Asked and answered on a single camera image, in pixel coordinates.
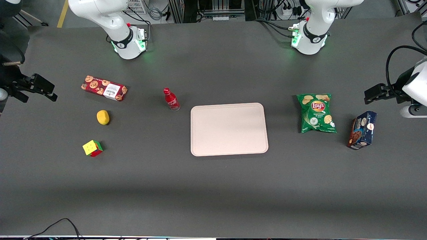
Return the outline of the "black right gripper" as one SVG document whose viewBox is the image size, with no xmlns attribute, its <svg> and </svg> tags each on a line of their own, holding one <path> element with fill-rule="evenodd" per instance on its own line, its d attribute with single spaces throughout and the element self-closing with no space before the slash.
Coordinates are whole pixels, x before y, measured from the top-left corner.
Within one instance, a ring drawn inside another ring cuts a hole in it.
<svg viewBox="0 0 427 240">
<path fill-rule="evenodd" d="M 27 102 L 29 97 L 21 91 L 46 95 L 52 102 L 57 101 L 58 96 L 53 92 L 55 85 L 39 74 L 28 77 L 20 74 L 3 78 L 3 89 L 21 102 Z"/>
</svg>

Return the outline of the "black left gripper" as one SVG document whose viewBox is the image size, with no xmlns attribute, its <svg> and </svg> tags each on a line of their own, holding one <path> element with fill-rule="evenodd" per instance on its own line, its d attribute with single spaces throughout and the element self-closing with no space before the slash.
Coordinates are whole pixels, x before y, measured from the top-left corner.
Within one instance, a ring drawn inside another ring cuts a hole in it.
<svg viewBox="0 0 427 240">
<path fill-rule="evenodd" d="M 369 88 L 364 92 L 365 105 L 376 101 L 377 98 L 396 98 L 396 102 L 398 104 L 407 102 L 407 99 L 410 97 L 402 90 L 402 88 L 409 81 L 411 75 L 412 71 L 406 71 L 398 77 L 394 84 L 389 85 L 379 83 L 372 88 Z"/>
</svg>

